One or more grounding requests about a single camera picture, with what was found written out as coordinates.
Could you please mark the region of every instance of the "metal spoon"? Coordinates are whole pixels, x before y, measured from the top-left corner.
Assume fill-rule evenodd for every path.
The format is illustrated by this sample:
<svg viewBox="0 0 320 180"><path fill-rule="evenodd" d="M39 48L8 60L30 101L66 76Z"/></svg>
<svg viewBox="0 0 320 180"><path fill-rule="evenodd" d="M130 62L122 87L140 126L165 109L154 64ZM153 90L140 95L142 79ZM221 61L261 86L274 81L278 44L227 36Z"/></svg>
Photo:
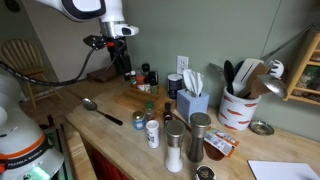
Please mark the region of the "metal spoon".
<svg viewBox="0 0 320 180"><path fill-rule="evenodd" d="M286 85L274 76L258 75L258 79L277 96L285 98L288 95Z"/></svg>
<svg viewBox="0 0 320 180"><path fill-rule="evenodd" d="M111 120L112 122L118 124L119 126L121 126L123 124L123 122L120 121L119 119L116 119L116 118L114 118L114 117L112 117L112 116L110 116L108 114L105 114L105 113L99 111L98 110L98 105L94 101L91 101L88 98L84 98L82 100L82 105L86 110L88 110L88 111L97 111L98 113L100 113L101 115L103 115L107 119Z"/></svg>

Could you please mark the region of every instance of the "wooden countertop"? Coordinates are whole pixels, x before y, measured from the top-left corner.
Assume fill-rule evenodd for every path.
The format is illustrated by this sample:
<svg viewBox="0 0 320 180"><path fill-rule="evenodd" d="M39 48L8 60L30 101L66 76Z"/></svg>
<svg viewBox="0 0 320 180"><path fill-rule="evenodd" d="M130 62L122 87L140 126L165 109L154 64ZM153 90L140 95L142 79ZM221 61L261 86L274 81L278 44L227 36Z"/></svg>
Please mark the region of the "wooden countertop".
<svg viewBox="0 0 320 180"><path fill-rule="evenodd" d="M129 86L122 78L116 78L104 85L104 92L93 100L98 109L108 113L124 124L118 126L96 112L88 112L82 106L76 107L66 115L67 121L94 148L100 151L130 179L194 179L195 170L199 165L211 167L217 179L254 179L247 160L303 162L307 163L320 175L320 143L275 128L272 136L259 136L250 130L233 131L219 123L215 109L209 108L211 126L229 133L240 141L231 158L221 161L209 159L204 150L201 163L191 163L186 152L190 143L190 133L186 132L182 144L183 169L176 174L169 172L164 166L167 152L163 121L160 118L160 146L150 149L145 132L137 131L131 124L132 113L136 110L120 105L114 101L116 94Z"/></svg>

